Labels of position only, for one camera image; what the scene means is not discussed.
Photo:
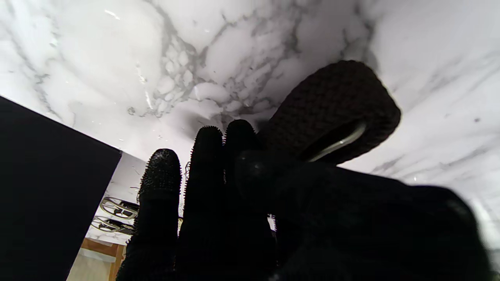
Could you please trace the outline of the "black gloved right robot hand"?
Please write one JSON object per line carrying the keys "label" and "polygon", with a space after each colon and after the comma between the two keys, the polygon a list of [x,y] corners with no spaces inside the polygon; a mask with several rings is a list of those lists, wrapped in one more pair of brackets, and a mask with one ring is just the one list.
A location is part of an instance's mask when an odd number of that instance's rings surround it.
{"label": "black gloved right robot hand", "polygon": [[493,281],[477,219],[453,190],[264,150],[252,126],[195,137],[182,175],[158,149],[118,281]]}

